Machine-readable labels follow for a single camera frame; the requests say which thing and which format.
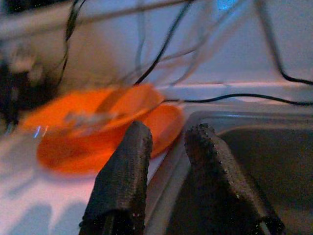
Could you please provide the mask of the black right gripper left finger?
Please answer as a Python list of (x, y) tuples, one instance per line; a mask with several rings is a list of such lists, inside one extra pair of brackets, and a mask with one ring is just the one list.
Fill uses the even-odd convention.
[(144, 233), (152, 145), (150, 129), (141, 121), (132, 122), (122, 142), (96, 176), (79, 234)]

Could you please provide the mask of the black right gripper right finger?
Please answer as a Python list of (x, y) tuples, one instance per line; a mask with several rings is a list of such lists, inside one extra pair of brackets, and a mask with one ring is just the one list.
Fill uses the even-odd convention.
[(286, 227), (257, 181), (207, 124), (185, 133), (191, 165), (174, 205), (171, 235), (284, 235)]

